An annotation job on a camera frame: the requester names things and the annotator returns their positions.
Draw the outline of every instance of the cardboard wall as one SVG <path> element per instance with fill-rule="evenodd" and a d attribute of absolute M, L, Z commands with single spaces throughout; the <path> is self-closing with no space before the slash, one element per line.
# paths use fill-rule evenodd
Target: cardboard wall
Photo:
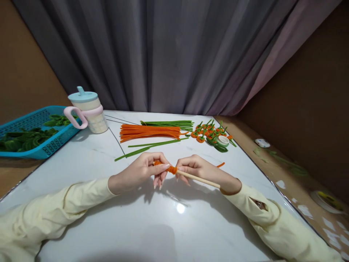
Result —
<path fill-rule="evenodd" d="M 0 124 L 44 106 L 71 105 L 11 0 L 0 1 Z"/>
<path fill-rule="evenodd" d="M 349 203 L 348 113 L 349 2 L 343 1 L 238 118 Z"/>

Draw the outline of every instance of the orange pipe cleaner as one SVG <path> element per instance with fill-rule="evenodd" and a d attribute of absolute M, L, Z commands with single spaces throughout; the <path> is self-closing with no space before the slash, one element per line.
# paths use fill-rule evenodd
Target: orange pipe cleaner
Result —
<path fill-rule="evenodd" d="M 221 166 L 223 166 L 225 164 L 225 162 L 221 163 L 220 165 L 217 165 L 218 168 L 220 168 Z"/>
<path fill-rule="evenodd" d="M 154 161 L 154 166 L 162 164 L 160 161 Z M 169 167 L 168 169 L 166 169 L 167 172 L 172 173 L 173 175 L 177 174 L 178 168 L 176 167 Z"/>

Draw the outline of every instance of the person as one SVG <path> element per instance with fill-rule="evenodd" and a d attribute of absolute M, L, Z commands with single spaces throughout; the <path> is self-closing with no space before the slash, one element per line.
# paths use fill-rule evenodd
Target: person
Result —
<path fill-rule="evenodd" d="M 153 165 L 155 160 L 161 165 Z M 0 261 L 34 261 L 45 239 L 60 237 L 86 211 L 154 176 L 161 186 L 170 166 L 163 153 L 143 153 L 124 171 L 38 197 L 0 217 Z M 340 254 L 276 202 L 197 155 L 179 159 L 179 170 L 221 185 L 222 194 L 249 219 L 263 242 L 289 261 L 342 261 Z M 189 181 L 176 175 L 187 185 Z"/>

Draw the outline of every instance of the bundle of green pipe cleaners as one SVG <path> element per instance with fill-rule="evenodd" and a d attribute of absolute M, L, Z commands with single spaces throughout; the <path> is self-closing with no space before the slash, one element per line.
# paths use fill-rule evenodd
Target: bundle of green pipe cleaners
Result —
<path fill-rule="evenodd" d="M 44 126 L 54 127 L 54 126 L 67 126 L 70 124 L 69 119 L 66 116 L 60 115 L 50 115 L 50 121 L 44 123 Z"/>
<path fill-rule="evenodd" d="M 30 131 L 20 128 L 21 132 L 7 132 L 0 140 L 0 151 L 3 152 L 25 152 L 34 149 L 55 135 L 58 130 L 41 130 L 36 127 Z"/>

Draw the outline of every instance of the pale yellow long-sleeve shirt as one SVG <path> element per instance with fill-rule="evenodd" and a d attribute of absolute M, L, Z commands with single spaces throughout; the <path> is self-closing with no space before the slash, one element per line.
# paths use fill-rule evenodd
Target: pale yellow long-sleeve shirt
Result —
<path fill-rule="evenodd" d="M 43 240 L 60 237 L 87 209 L 114 196 L 105 178 L 72 185 L 11 210 L 0 217 L 0 261 L 34 261 Z M 342 261 L 337 251 L 255 189 L 242 185 L 239 193 L 226 198 L 279 256 L 289 261 Z M 264 203 L 266 210 L 253 200 Z"/>

